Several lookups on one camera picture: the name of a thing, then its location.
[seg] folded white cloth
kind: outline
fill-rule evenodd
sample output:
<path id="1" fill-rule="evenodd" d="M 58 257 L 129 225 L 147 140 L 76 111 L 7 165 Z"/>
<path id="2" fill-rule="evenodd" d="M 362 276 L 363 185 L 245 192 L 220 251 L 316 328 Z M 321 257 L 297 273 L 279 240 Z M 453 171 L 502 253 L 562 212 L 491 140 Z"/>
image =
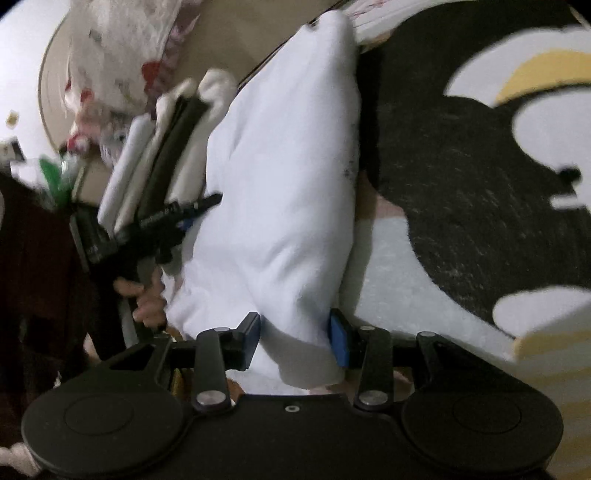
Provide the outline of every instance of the folded white cloth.
<path id="1" fill-rule="evenodd" d="M 209 69 L 199 83 L 199 98 L 209 105 L 183 150 L 168 188 L 167 203 L 194 202 L 205 181 L 207 139 L 236 96 L 236 80 L 224 70 Z"/>
<path id="2" fill-rule="evenodd" d="M 26 476 L 34 476 L 41 471 L 24 443 L 15 443 L 9 449 L 0 448 L 0 465 L 11 466 Z"/>
<path id="3" fill-rule="evenodd" d="M 342 380 L 326 328 L 353 242 L 355 64 L 352 26 L 331 11 L 238 94 L 207 146 L 206 193 L 223 200 L 187 235 L 193 258 L 167 310 L 188 337 L 260 312 L 251 370 L 279 384 Z"/>
<path id="4" fill-rule="evenodd" d="M 162 144 L 164 134 L 168 130 L 170 122 L 172 121 L 178 97 L 191 97 L 195 95 L 196 90 L 197 82 L 193 79 L 186 79 L 179 83 L 174 89 L 163 94 L 156 102 L 155 133 L 144 150 L 142 157 L 139 159 L 131 177 L 131 181 L 129 182 L 129 186 L 125 191 L 125 197 L 121 203 L 121 208 L 119 209 L 117 220 L 115 222 L 116 233 L 134 220 L 135 211 L 138 208 L 142 192 L 144 191 L 144 187 L 148 181 L 150 172 L 152 171 L 154 158 Z"/>
<path id="5" fill-rule="evenodd" d="M 107 231 L 109 236 L 113 236 L 117 213 L 121 207 L 125 190 L 153 133 L 154 122 L 150 119 L 149 113 L 137 116 L 131 122 L 121 156 L 113 168 L 99 206 L 99 225 Z"/>

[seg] black mount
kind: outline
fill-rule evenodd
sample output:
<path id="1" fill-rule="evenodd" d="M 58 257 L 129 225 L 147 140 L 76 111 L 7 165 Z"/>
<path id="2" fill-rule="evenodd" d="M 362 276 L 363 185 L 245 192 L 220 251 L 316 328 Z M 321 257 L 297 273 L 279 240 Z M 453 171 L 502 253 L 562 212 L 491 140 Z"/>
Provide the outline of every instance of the black mount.
<path id="1" fill-rule="evenodd" d="M 158 265 L 173 259 L 171 249 L 180 245 L 185 237 L 184 222 L 194 220 L 222 201 L 221 193 L 214 193 L 198 202 L 164 206 L 147 218 L 136 219 L 121 229 L 113 238 L 99 225 L 97 210 L 80 207 L 70 218 L 70 231 L 83 269 L 96 283 L 100 296 L 100 319 L 103 329 L 110 335 L 109 345 L 95 342 L 101 358 L 120 353 L 125 344 L 121 333 L 118 301 L 113 291 L 117 277 L 139 281 L 138 262 L 153 257 Z M 133 312 L 135 299 L 128 299 Z M 154 333 L 143 323 L 133 322 L 140 342 L 149 342 Z"/>
<path id="2" fill-rule="evenodd" d="M 330 325 L 339 362 L 362 367 L 353 405 L 243 395 L 232 407 L 225 371 L 250 364 L 251 312 L 190 342 L 156 336 L 64 383 L 33 402 L 23 437 L 43 478 L 550 478 L 563 425 L 547 397 L 432 332 L 396 340 L 338 311 Z M 394 402 L 401 365 L 415 392 Z M 175 368 L 194 368 L 190 403 L 168 391 Z"/>

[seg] finger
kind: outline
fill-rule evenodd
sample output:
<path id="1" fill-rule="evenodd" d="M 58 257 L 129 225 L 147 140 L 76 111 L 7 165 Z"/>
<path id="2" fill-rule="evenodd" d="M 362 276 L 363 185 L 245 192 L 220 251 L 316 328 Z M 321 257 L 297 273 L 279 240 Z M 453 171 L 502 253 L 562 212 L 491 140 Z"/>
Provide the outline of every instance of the finger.
<path id="1" fill-rule="evenodd" d="M 160 312 L 157 315 L 153 315 L 144 320 L 144 325 L 148 328 L 158 328 L 162 325 L 166 325 L 166 315 L 164 312 Z"/>
<path id="2" fill-rule="evenodd" d="M 143 304 L 148 303 L 149 301 L 162 299 L 163 297 L 161 293 L 162 292 L 159 288 L 150 287 L 148 290 L 145 291 L 144 294 L 140 295 L 137 298 L 136 302 L 138 304 L 138 307 L 141 307 Z"/>
<path id="3" fill-rule="evenodd" d="M 144 286 L 141 283 L 121 277 L 113 282 L 113 288 L 122 297 L 138 297 L 144 292 Z"/>
<path id="4" fill-rule="evenodd" d="M 159 314 L 164 313 L 164 307 L 166 306 L 166 300 L 163 298 L 152 298 L 142 306 L 139 306 L 134 310 L 133 317 L 136 322 L 143 322 L 145 319 Z"/>
<path id="5" fill-rule="evenodd" d="M 150 278 L 152 285 L 160 285 L 162 283 L 162 268 L 156 267 L 152 272 L 152 277 Z"/>
<path id="6" fill-rule="evenodd" d="M 156 283 L 152 283 L 150 286 L 150 292 L 155 295 L 160 295 L 166 287 L 162 283 L 162 280 L 158 280 Z"/>

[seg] black fabric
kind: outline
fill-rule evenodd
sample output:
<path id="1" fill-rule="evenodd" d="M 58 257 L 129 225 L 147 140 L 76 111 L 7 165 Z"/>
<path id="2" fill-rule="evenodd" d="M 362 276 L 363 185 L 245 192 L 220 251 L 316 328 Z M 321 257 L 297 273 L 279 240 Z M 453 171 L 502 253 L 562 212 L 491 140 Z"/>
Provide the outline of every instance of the black fabric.
<path id="1" fill-rule="evenodd" d="M 7 0 L 6 2 L 3 2 L 2 5 L 0 5 L 0 16 L 7 13 L 17 3 L 17 0 Z"/>
<path id="2" fill-rule="evenodd" d="M 554 210 L 550 196 L 573 194 L 572 186 L 513 138 L 513 116 L 540 92 L 497 108 L 444 92 L 458 68 L 506 36 L 570 24 L 577 22 L 560 0 L 440 5 L 359 62 L 361 167 L 403 208 L 431 280 L 489 323 L 507 294 L 591 288 L 591 216 Z"/>
<path id="3" fill-rule="evenodd" d="M 164 133 L 164 136 L 162 138 L 162 144 L 160 145 L 160 149 L 158 150 L 158 153 L 160 153 L 160 150 L 162 150 L 162 146 L 168 140 L 168 136 L 170 135 L 171 130 L 178 123 L 178 120 L 181 118 L 181 115 L 183 114 L 183 112 L 187 108 L 188 104 L 189 104 L 189 99 L 187 99 L 183 96 L 180 96 L 177 98 L 177 102 L 174 104 L 173 117 L 170 119 L 170 125 L 168 126 L 168 129 Z"/>
<path id="4" fill-rule="evenodd" d="M 177 120 L 173 120 L 174 123 L 170 127 L 168 135 L 166 135 L 154 160 L 152 173 L 139 203 L 138 218 L 146 218 L 164 206 L 174 169 L 195 125 L 207 111 L 207 108 L 207 104 L 197 97 L 191 98 L 186 106 L 179 107 L 179 104 L 177 104 L 177 109 L 180 110 L 179 112 L 175 111 Z"/>
<path id="5" fill-rule="evenodd" d="M 12 467 L 0 466 L 0 478 L 2 480 L 27 480 L 28 476 L 18 473 Z"/>
<path id="6" fill-rule="evenodd" d="M 591 22 L 591 5 L 589 0 L 570 0 L 569 3 L 585 17 L 587 22 Z"/>

